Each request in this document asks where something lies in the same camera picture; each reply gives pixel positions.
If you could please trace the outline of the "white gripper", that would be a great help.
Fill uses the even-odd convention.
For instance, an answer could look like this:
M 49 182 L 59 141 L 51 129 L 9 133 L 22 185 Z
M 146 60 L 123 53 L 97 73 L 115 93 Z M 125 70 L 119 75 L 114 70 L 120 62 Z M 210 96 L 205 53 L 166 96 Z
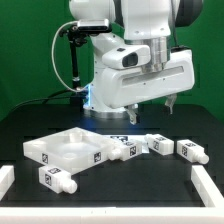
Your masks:
M 191 89 L 194 83 L 192 51 L 182 50 L 172 53 L 160 72 L 143 72 L 140 67 L 126 70 L 106 68 L 102 73 L 100 93 L 108 107 L 126 106 L 129 121 L 135 125 L 137 114 L 132 104 L 167 96 L 165 106 L 172 114 L 177 99 L 175 93 Z

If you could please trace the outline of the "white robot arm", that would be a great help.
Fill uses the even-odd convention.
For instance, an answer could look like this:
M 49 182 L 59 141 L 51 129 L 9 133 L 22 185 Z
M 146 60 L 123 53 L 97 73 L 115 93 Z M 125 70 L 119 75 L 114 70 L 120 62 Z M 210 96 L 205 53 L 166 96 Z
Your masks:
M 90 36 L 94 78 L 84 112 L 104 119 L 128 115 L 138 122 L 138 104 L 194 86 L 192 51 L 169 46 L 177 27 L 191 25 L 203 0 L 69 0 L 76 29 Z

